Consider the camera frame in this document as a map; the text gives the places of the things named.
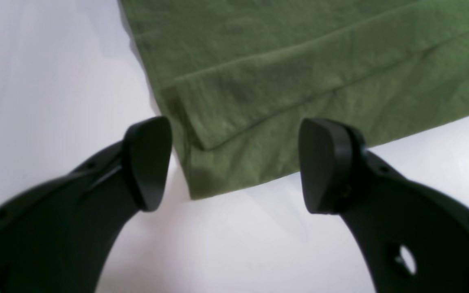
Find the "image-right left gripper right finger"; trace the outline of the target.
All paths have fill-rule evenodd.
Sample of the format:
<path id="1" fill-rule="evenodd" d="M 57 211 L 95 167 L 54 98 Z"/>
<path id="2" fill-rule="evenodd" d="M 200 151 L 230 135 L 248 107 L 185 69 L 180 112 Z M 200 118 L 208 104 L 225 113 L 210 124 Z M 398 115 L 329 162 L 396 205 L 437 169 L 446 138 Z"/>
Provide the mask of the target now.
<path id="1" fill-rule="evenodd" d="M 330 119 L 303 119 L 298 157 L 307 211 L 342 218 L 377 293 L 469 293 L 468 207 L 405 178 Z"/>

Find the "image-right left gripper left finger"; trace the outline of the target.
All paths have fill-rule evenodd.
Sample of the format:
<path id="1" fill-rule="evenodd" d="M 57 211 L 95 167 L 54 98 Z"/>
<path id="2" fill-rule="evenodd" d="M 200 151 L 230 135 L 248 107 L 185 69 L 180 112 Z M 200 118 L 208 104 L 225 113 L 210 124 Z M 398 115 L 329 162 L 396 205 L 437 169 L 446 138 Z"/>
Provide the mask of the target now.
<path id="1" fill-rule="evenodd" d="M 0 205 L 0 293 L 93 293 L 123 226 L 162 202 L 171 124 L 153 117 Z"/>

